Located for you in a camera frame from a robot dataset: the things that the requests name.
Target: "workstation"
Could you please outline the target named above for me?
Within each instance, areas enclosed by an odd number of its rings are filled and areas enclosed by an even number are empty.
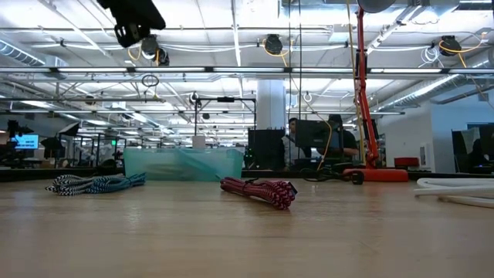
[[[5,3],[0,268],[488,277],[493,19],[463,0]]]

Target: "ceiling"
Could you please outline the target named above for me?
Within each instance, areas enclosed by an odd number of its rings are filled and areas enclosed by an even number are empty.
[[[0,9],[0,39],[6,38],[10,42],[22,46],[30,53],[51,55],[64,60],[69,66],[154,66],[154,64],[140,56],[138,60],[130,58],[127,51],[136,58],[139,45],[130,50],[121,49],[113,34],[115,20],[109,11],[102,10],[96,0],[52,1],[54,12],[40,3],[42,0],[5,1]],[[278,2],[274,0],[154,0],[154,4],[165,19],[167,28],[161,31],[154,30],[158,41],[170,57],[170,66],[284,66],[280,57],[269,56],[264,48],[258,47],[268,34],[279,34],[285,49],[289,49],[290,39],[294,41],[292,52],[286,55],[287,66],[297,67],[350,67],[350,48],[345,43],[349,41],[348,19],[345,13],[334,13],[331,16],[322,14],[305,16],[302,11],[302,28],[299,29],[297,20],[278,16]],[[440,17],[431,18],[430,15],[403,22],[403,25],[393,25],[400,12],[366,15],[364,18],[366,44],[373,42],[378,36],[386,34],[385,38],[369,53],[369,67],[459,67],[458,57],[434,57],[434,50],[429,50],[428,63],[424,58],[427,47],[432,42],[438,43],[441,36],[452,35],[462,44],[464,49],[479,44],[479,32],[486,32],[483,43],[477,49],[465,54],[468,59],[490,47],[489,41],[494,36],[490,32],[492,11],[454,11],[446,12]],[[86,36],[84,38],[76,32],[68,21]],[[234,20],[238,26],[238,33],[234,32]],[[238,35],[239,47],[235,48],[235,36]],[[352,33],[352,39],[357,41],[357,34]],[[0,56],[0,64],[4,66],[25,66],[6,56]],[[175,80],[161,82],[157,87],[147,91],[147,97],[156,94],[166,103],[127,101],[129,110],[187,110],[188,98],[191,92],[201,97],[232,96],[255,98],[257,91],[256,76],[219,76],[212,81],[205,75],[190,74],[191,81],[183,82],[181,75],[175,74]],[[31,86],[33,94],[39,89],[38,96],[53,96],[56,92],[55,82],[34,82],[29,74],[15,74],[7,76],[10,85],[21,83]],[[76,83],[59,82],[59,91],[68,101],[57,106],[66,109],[100,110],[101,103],[88,107],[84,103],[70,103],[74,97],[86,97],[92,94],[98,98],[138,98],[146,87],[136,79],[135,83],[125,82]],[[367,96],[371,106],[384,102],[393,95],[421,82],[422,79],[389,78],[369,79]],[[314,110],[354,110],[354,86],[352,79],[342,78],[302,78],[294,74],[293,93],[301,84],[302,91],[312,96],[310,105]],[[310,110],[308,105],[297,103],[294,110]],[[242,110],[247,108],[242,103],[212,102],[205,110]],[[186,122],[190,115],[179,117],[171,114],[148,114],[148,119],[164,127],[191,127]],[[128,126],[129,122],[120,122],[116,115],[106,117],[112,124]],[[202,120],[206,123],[224,122],[253,122],[251,114],[237,116],[211,115],[211,119]]]

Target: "translucent container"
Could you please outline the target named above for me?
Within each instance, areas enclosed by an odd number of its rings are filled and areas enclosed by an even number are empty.
[[[219,181],[241,177],[243,153],[221,148],[126,148],[123,159],[127,177],[146,172],[150,181]]]

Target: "wooden table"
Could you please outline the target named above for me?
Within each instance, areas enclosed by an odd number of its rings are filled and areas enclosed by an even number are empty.
[[[289,211],[212,183],[59,197],[0,184],[0,276],[493,277],[494,210],[412,184],[295,181]]]

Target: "white cable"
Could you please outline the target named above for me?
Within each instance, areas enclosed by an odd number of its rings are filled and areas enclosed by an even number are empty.
[[[435,195],[441,200],[494,209],[494,178],[421,178],[415,196]]]

